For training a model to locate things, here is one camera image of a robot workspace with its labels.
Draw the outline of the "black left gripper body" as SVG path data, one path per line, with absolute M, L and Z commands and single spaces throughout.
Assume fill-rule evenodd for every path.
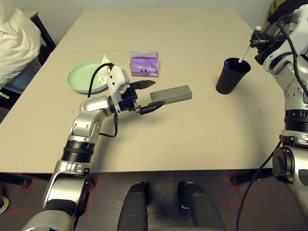
M 139 113 L 140 106 L 137 103 L 137 98 L 138 96 L 136 89 L 133 87 L 128 87 L 124 93 L 120 94 L 120 99 L 118 100 L 120 111 L 134 111 Z

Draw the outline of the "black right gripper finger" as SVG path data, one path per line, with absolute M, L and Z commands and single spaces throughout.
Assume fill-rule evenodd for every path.
M 275 36 L 275 35 L 261 33 L 261 32 L 253 32 L 251 39 L 252 40 L 277 41 L 277 40 L 281 40 L 281 36 Z
M 266 39 L 251 39 L 250 47 L 251 48 L 266 48 L 271 44 L 271 41 Z

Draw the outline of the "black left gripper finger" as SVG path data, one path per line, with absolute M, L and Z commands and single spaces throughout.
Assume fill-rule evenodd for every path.
M 157 110 L 158 108 L 162 107 L 164 104 L 165 104 L 165 101 L 156 101 L 156 102 L 149 103 L 147 106 L 140 107 L 139 114 L 144 115 L 147 113 L 151 113 Z
M 152 80 L 141 80 L 130 83 L 129 87 L 132 88 L 133 90 L 142 90 L 152 86 L 155 83 L 156 82 Z

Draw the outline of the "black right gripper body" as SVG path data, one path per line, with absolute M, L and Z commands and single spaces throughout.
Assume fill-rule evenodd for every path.
M 273 53 L 275 50 L 277 50 L 286 40 L 285 35 L 280 35 L 281 40 L 277 41 L 271 41 L 271 44 L 266 48 L 256 48 L 257 49 L 257 55 L 255 56 L 255 60 L 259 64 L 263 64 L 265 59 Z

